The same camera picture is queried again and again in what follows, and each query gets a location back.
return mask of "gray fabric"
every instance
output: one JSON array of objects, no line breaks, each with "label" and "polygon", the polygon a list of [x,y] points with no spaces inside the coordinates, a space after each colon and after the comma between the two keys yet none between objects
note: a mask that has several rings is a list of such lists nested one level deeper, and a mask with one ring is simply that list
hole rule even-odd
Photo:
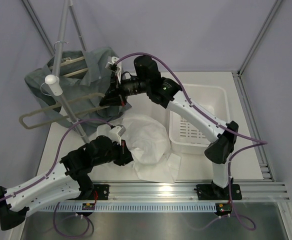
[{"label": "gray fabric", "polygon": [[[109,69],[106,69],[105,66],[108,57],[117,57],[116,53],[110,47],[102,47],[90,52],[64,51],[62,54],[61,62],[63,63],[67,59],[76,59],[82,56],[84,56],[84,60],[77,61],[62,66],[60,68],[59,84],[63,89],[64,96],[68,101],[92,93],[104,94],[110,86],[111,71]],[[49,74],[52,74],[52,71],[49,69],[49,67],[51,67],[53,63],[54,58],[49,60],[48,63],[43,66],[43,68],[32,71],[25,76],[25,82],[27,86],[29,87],[31,93],[35,96],[36,100],[42,108],[54,105],[59,100],[58,97],[55,97],[52,94],[49,87],[46,84],[43,84],[45,82],[45,77]],[[63,76],[84,68],[88,68],[88,71],[71,77]],[[43,94],[40,90],[40,87],[44,92],[50,94],[51,96]],[[77,103],[72,104],[71,108],[74,112],[81,112],[84,110],[98,107],[100,100],[100,97],[81,100]],[[80,117],[80,119],[83,120],[97,118],[111,121],[119,118],[123,114],[123,112],[129,108],[131,108],[129,104],[124,107],[110,106],[106,109],[83,115]],[[47,111],[46,114],[49,116],[50,119],[56,119],[62,116],[59,113],[60,110],[60,108],[50,110]],[[66,128],[69,128],[72,125],[68,120],[62,120],[58,123]],[[98,121],[90,121],[88,123],[84,123],[82,127],[85,130],[86,134],[90,135],[96,131],[96,128],[100,124],[101,123]]]}]

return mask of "white cloth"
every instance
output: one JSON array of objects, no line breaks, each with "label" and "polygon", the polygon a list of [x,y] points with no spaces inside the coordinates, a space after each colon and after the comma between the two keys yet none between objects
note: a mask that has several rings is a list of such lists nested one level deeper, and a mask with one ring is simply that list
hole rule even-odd
[{"label": "white cloth", "polygon": [[[173,184],[181,166],[181,157],[171,152],[171,144],[166,128],[153,118],[133,113],[125,113],[111,122],[126,128],[121,139],[134,159],[132,164],[140,180]],[[107,136],[110,127],[100,125],[97,136]]]}]

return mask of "metal frame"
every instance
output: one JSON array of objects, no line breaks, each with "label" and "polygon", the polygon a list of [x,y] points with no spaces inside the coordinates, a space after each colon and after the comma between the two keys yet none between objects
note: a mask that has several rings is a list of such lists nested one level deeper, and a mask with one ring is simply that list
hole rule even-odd
[{"label": "metal frame", "polygon": [[[84,50],[86,45],[84,42],[83,34],[78,23],[78,19],[74,10],[72,0],[64,0],[64,4],[70,1],[69,11],[74,21],[75,28],[80,40],[80,44]],[[43,27],[41,26],[32,6],[28,0],[21,0],[25,8],[28,11],[31,19],[33,20],[35,27],[43,39],[45,46],[49,52],[52,52],[52,45],[50,44],[47,35]],[[247,95],[245,84],[242,81],[242,75],[246,67],[250,63],[254,53],[258,50],[263,38],[270,28],[274,17],[279,11],[284,0],[276,0],[273,4],[266,20],[264,21],[256,39],[254,40],[247,56],[245,57],[242,65],[237,72],[232,72],[234,83],[239,95],[239,99],[244,110],[246,120],[250,134],[260,139],[258,127],[254,114],[251,108],[249,97]],[[58,38],[58,46],[62,46],[64,43],[64,36]],[[62,51],[63,47],[58,48],[58,52]],[[263,180],[253,181],[239,181],[236,182],[240,185],[243,201],[244,202],[277,202],[280,209],[281,217],[287,232],[289,239],[292,239],[292,208],[289,199],[289,195],[286,191],[285,184],[283,182],[276,182],[275,174],[267,154],[263,147],[256,149],[257,158],[259,161],[260,169],[264,177]],[[163,184],[163,183],[150,183],[150,182],[99,182],[107,183],[109,187],[109,199],[116,203],[138,203],[138,202],[154,202],[154,203],[194,203],[198,202],[197,194],[194,191],[195,185],[198,183],[204,183],[203,181],[180,181],[175,184]],[[19,239],[23,225],[20,228],[14,229],[11,234],[11,239]]]}]

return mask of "white bin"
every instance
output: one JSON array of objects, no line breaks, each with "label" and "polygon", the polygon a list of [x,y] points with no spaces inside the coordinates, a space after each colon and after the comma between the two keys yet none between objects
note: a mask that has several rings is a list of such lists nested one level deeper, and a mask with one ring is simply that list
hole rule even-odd
[{"label": "white bin", "polygon": [[[184,84],[192,101],[202,105],[217,118],[230,122],[226,91],[218,86]],[[175,112],[170,111],[169,139],[177,153],[203,155],[210,142],[200,130]]]}]

